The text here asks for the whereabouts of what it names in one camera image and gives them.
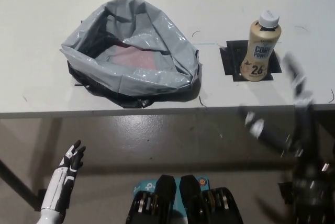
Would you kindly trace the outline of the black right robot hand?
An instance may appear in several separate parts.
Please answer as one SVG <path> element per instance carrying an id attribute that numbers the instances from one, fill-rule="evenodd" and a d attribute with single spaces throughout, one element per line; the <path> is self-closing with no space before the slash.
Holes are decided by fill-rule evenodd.
<path id="1" fill-rule="evenodd" d="M 238 108 L 239 116 L 244 120 L 245 128 L 258 141 L 280 153 L 295 153 L 298 157 L 295 177 L 305 179 L 325 177 L 333 184 L 334 167 L 325 163 L 320 155 L 313 93 L 305 88 L 306 76 L 293 54 L 286 53 L 283 62 L 290 75 L 293 90 L 295 122 L 293 133 L 286 134 L 276 130 L 247 106 Z"/>

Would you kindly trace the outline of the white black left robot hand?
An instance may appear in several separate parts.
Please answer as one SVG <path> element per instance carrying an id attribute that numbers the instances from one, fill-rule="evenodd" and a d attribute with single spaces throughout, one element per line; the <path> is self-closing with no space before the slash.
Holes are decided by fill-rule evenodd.
<path id="1" fill-rule="evenodd" d="M 78 140 L 70 146 L 60 164 L 54 170 L 41 209 L 51 209 L 62 215 L 69 208 L 76 176 L 82 167 L 86 147 Z"/>

